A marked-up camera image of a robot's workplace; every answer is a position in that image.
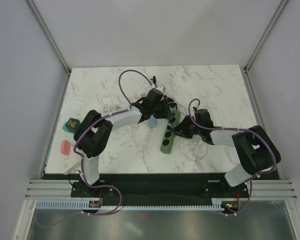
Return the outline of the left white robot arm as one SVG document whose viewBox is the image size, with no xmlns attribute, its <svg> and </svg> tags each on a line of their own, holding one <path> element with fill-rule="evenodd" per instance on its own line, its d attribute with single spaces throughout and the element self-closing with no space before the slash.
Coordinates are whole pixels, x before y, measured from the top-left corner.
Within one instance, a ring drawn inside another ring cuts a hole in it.
<svg viewBox="0 0 300 240">
<path fill-rule="evenodd" d="M 82 191 L 89 197 L 100 191 L 97 182 L 100 178 L 99 157 L 105 150 L 113 131 L 125 126 L 139 124 L 149 120 L 169 119 L 172 117 L 170 103 L 174 100 L 157 88 L 151 89 L 145 97 L 129 103 L 127 108 L 113 113 L 99 113 L 91 110 L 87 113 L 74 133 L 74 153 L 81 156 L 81 178 L 84 181 Z"/>
</svg>

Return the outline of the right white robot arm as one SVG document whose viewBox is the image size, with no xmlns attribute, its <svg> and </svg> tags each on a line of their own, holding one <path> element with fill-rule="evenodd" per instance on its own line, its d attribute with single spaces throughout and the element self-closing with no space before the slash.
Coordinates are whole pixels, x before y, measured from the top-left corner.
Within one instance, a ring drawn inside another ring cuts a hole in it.
<svg viewBox="0 0 300 240">
<path fill-rule="evenodd" d="M 235 148 L 239 163 L 225 173 L 219 184 L 219 191 L 225 197 L 232 196 L 238 185 L 273 172 L 281 161 L 280 152 L 260 125 L 250 128 L 215 126 L 204 108 L 196 109 L 194 116 L 186 115 L 172 132 L 185 139 L 200 136 L 208 145 Z"/>
</svg>

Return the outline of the blue USB charger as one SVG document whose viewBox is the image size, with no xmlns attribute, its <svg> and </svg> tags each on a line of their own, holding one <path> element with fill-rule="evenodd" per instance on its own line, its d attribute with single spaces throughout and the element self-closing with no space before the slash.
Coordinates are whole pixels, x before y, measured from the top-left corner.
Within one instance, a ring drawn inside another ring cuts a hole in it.
<svg viewBox="0 0 300 240">
<path fill-rule="evenodd" d="M 150 119 L 148 120 L 148 127 L 151 129 L 154 129 L 157 127 L 158 121 L 154 116 L 151 116 Z"/>
</svg>

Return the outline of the green power strip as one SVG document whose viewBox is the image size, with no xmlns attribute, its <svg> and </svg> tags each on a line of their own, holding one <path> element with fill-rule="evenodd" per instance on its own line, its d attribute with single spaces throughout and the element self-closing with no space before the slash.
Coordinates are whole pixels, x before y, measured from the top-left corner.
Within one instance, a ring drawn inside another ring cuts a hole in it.
<svg viewBox="0 0 300 240">
<path fill-rule="evenodd" d="M 173 109 L 171 112 L 172 112 L 172 117 L 167 122 L 167 127 L 160 147 L 160 151 L 166 155 L 170 154 L 172 151 L 172 147 L 175 139 L 175 134 L 173 133 L 173 130 L 179 124 L 180 116 L 181 116 L 180 111 L 177 109 Z"/>
</svg>

